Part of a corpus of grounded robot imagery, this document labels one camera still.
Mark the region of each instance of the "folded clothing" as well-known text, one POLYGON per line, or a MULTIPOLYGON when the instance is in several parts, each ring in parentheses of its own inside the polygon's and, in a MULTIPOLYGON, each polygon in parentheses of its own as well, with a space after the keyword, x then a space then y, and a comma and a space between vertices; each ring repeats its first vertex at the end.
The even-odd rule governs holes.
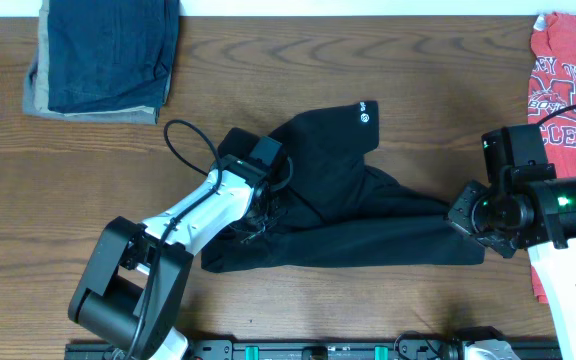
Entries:
POLYGON ((50 4, 47 19, 50 111, 163 106, 179 33, 178 0, 60 0, 50 4))
POLYGON ((104 114, 77 114, 65 115, 53 111, 40 111, 35 107, 35 88, 37 82, 38 56, 35 57, 24 77, 24 94, 22 99, 22 111, 26 115, 39 116, 46 119, 97 122, 97 123, 130 123, 130 124, 151 124, 157 123, 159 111, 153 113, 144 111, 110 112, 104 114))
MULTIPOLYGON (((68 113, 68 114, 60 114, 60 113, 56 113, 54 111, 50 111, 48 109, 48 93, 49 93, 49 89, 50 89, 50 85, 48 82, 48 73, 49 73, 49 65, 50 65, 50 56, 49 56, 49 42, 48 42, 48 14, 50 13, 50 0, 44 0, 41 6, 41 9, 39 10, 39 26, 38 26, 38 32, 37 32, 37 38, 39 40, 39 46, 37 49, 37 69, 36 69, 36 75, 34 75, 33 77, 29 78, 31 83, 32 83, 32 91, 33 91, 33 103, 34 103, 34 107, 38 112, 41 113, 52 113, 55 114, 54 116, 47 116, 49 118, 53 118, 53 119, 59 119, 59 120, 76 120, 76 121, 84 121, 82 119, 82 117, 75 117, 72 119, 65 119, 65 116, 76 116, 76 115, 82 115, 82 114, 87 114, 87 115, 92 115, 92 114, 107 114, 107 113, 113 113, 112 111, 97 111, 97 112, 89 112, 89 113, 68 113)), ((156 113, 156 109, 152 108, 152 107, 146 107, 146 106, 136 106, 136 107, 132 107, 132 108, 127 108, 127 109, 122 109, 122 110, 117 110, 115 112, 128 112, 128 113, 132 113, 135 111, 143 111, 149 114, 155 114, 156 113)), ((36 111, 34 111, 33 109, 28 109, 27 113, 31 113, 31 114, 35 114, 36 111)), ((138 119, 144 119, 146 121, 146 123, 151 123, 151 119, 154 119, 154 121, 156 121, 156 116, 152 117, 152 116, 141 116, 141 114, 135 114, 136 117, 138 119)), ((89 119, 89 121, 103 121, 103 122, 118 122, 121 121, 122 117, 117 117, 117 116, 111 116, 108 119, 105 119, 107 121, 104 121, 104 119, 95 119, 92 120, 92 118, 86 117, 86 119, 89 119)))
MULTIPOLYGON (((376 102, 305 112, 270 137, 293 164, 290 182, 277 191, 284 215, 252 239, 236 223, 222 231, 203 249, 203 269, 483 262, 483 247, 444 222, 446 203, 364 164, 364 154, 379 144, 376 102)), ((251 148, 224 143, 220 156, 241 157, 251 148)))

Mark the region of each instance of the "black cable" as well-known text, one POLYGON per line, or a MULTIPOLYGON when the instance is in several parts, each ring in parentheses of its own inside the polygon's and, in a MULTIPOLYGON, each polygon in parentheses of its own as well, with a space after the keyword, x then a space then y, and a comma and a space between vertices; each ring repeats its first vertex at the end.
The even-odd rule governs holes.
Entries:
POLYGON ((166 145, 168 146, 168 149, 170 149, 170 151, 172 151, 173 154, 175 154, 175 156, 177 157, 177 159, 181 160, 182 163, 186 164, 189 168, 195 170, 196 172, 200 173, 203 176, 208 176, 208 173, 201 170, 200 168, 196 167, 195 165, 191 164, 188 160, 184 159, 183 156, 179 155, 179 153, 177 152, 177 150, 175 150, 175 147, 172 146, 172 143, 170 142, 170 139, 168 138, 168 128, 170 128, 170 125, 172 124, 178 124, 177 121, 180 121, 179 124, 184 124, 188 127, 190 127, 191 129, 195 130, 195 131, 199 131, 199 129, 197 129, 196 127, 194 127, 194 125, 190 124, 190 123, 186 123, 186 122, 181 122, 183 120, 171 120, 168 121, 168 123, 166 123, 166 126, 164 126, 164 141, 166 142, 166 145))
POLYGON ((407 330, 402 332, 401 334, 399 334, 399 336, 397 336, 397 339, 395 339, 395 350, 397 350, 397 354, 400 358, 404 359, 404 360, 412 360, 409 357, 407 357, 406 355, 401 353, 401 349, 399 348, 399 341, 401 340, 401 337, 406 335, 406 334, 413 334, 413 335, 417 335, 421 340, 424 340, 426 342, 426 344, 428 345, 428 348, 435 353, 435 358, 434 359, 439 359, 441 357, 441 354, 439 352, 439 350, 436 350, 432 344, 430 343, 430 341, 419 331, 415 331, 415 330, 407 330))
POLYGON ((288 177, 278 182, 277 184, 270 185, 271 192, 276 192, 285 188, 286 185, 288 185, 288 183, 290 182, 290 180, 292 180, 292 173, 293 173, 292 159, 290 158, 290 156, 288 156, 286 160, 288 161, 288 168, 289 168, 288 177))
POLYGON ((137 322, 137 327, 135 328, 135 333, 132 337, 132 341, 130 343, 130 348, 128 349, 128 352, 126 353, 126 356, 123 357, 126 360, 129 360, 132 358, 132 355, 134 354, 135 349, 137 347, 137 343, 139 342, 139 336, 141 335, 141 332, 143 331, 144 323, 146 322, 146 314, 148 312, 148 305, 150 304, 150 297, 152 295, 152 288, 153 288, 154 282, 155 282, 154 279, 155 279, 155 276, 157 275, 157 269, 159 268, 159 260, 161 259, 161 249, 162 249, 163 245, 166 243, 166 239, 168 238, 168 236, 170 235, 172 230, 179 224, 179 222, 181 221, 181 219, 184 216, 188 215, 188 213, 191 212, 193 209, 195 209, 199 204, 201 204, 202 202, 204 202, 206 199, 208 199, 210 196, 212 196, 214 193, 217 192, 217 190, 221 186, 221 180, 222 180, 223 171, 224 171, 223 165, 221 164, 221 159, 219 158, 219 154, 217 153, 217 149, 215 148, 215 145, 212 143, 212 141, 210 141, 210 139, 208 139, 208 137, 201 130, 199 130, 199 128, 197 128, 193 124, 191 124, 187 121, 184 121, 184 120, 170 120, 166 124, 166 126, 164 127, 164 139, 166 141, 166 144, 168 145, 170 150, 173 152, 173 154, 175 154, 175 156, 177 156, 177 158, 179 158, 184 164, 188 165, 189 167, 191 167, 195 171, 197 171, 201 174, 204 174, 204 175, 208 175, 207 173, 203 172, 201 169, 197 168, 196 166, 194 166, 194 165, 190 164, 188 161, 186 161, 172 147, 172 144, 170 144, 170 141, 168 140, 168 128, 170 128, 170 126, 172 124, 182 124, 182 125, 188 126, 193 131, 195 131, 197 134, 199 134, 199 136, 201 136, 201 138, 206 142, 206 144, 208 144, 210 151, 212 152, 213 156, 215 157, 215 163, 217 164, 217 182, 216 182, 215 186, 210 188, 210 190, 206 194, 204 194, 202 197, 200 197, 195 202, 190 204, 186 209, 184 209, 181 213, 179 213, 179 215, 173 217, 170 220, 170 223, 168 224, 166 229, 164 230, 163 234, 161 235, 161 239, 157 242, 157 247, 155 249, 155 257, 153 258, 153 261, 150 264, 150 272, 148 274, 148 280, 146 281, 146 288, 144 289, 144 299, 143 299, 143 302, 141 303, 141 313, 139 314, 139 321, 137 322))
POLYGON ((546 116, 545 118, 539 120, 539 121, 537 122, 537 125, 541 126, 541 125, 543 125, 546 121, 554 118, 555 116, 559 116, 559 115, 561 115, 561 114, 563 114, 563 113, 565 113, 565 112, 568 112, 568 111, 570 111, 570 110, 575 110, 575 109, 576 109, 576 104, 575 104, 575 105, 566 106, 565 108, 559 109, 559 110, 555 111, 554 113, 551 113, 550 115, 546 116))

